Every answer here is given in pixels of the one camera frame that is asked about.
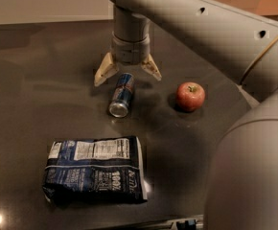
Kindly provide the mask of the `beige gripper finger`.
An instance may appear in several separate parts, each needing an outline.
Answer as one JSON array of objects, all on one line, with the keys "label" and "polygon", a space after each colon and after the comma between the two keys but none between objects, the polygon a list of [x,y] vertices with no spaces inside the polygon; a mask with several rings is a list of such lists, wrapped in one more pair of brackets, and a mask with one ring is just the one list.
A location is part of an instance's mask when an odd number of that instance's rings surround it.
[{"label": "beige gripper finger", "polygon": [[114,76],[118,71],[119,67],[114,60],[113,55],[111,53],[107,53],[94,76],[94,85],[96,87],[102,85],[107,79]]},{"label": "beige gripper finger", "polygon": [[157,81],[162,80],[162,75],[154,62],[153,58],[151,55],[148,55],[145,60],[142,61],[141,63],[141,68],[151,76],[153,76]]}]

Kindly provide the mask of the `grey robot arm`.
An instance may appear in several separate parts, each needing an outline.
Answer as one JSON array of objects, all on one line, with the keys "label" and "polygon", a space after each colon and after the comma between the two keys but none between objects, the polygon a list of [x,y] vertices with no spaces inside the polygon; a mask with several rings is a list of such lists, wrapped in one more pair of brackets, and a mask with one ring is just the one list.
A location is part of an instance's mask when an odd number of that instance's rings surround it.
[{"label": "grey robot arm", "polygon": [[213,0],[109,0],[180,40],[258,101],[222,136],[204,230],[278,230],[278,22]]}]

